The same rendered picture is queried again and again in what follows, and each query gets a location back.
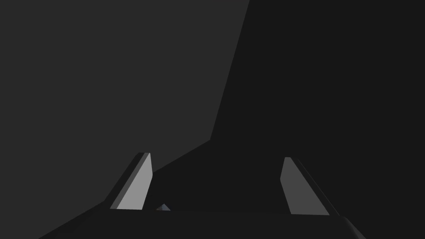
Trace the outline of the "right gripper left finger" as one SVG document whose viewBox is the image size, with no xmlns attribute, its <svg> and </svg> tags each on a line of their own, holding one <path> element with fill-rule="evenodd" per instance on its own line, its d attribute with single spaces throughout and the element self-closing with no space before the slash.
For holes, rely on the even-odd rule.
<svg viewBox="0 0 425 239">
<path fill-rule="evenodd" d="M 150 153 L 138 153 L 107 195 L 104 208 L 142 210 L 152 178 Z"/>
</svg>

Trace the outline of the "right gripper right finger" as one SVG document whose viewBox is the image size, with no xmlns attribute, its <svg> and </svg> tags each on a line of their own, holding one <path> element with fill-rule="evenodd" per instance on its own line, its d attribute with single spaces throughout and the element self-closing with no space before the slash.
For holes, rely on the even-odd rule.
<svg viewBox="0 0 425 239">
<path fill-rule="evenodd" d="M 284 158 L 280 182 L 291 214 L 339 216 L 298 158 Z"/>
</svg>

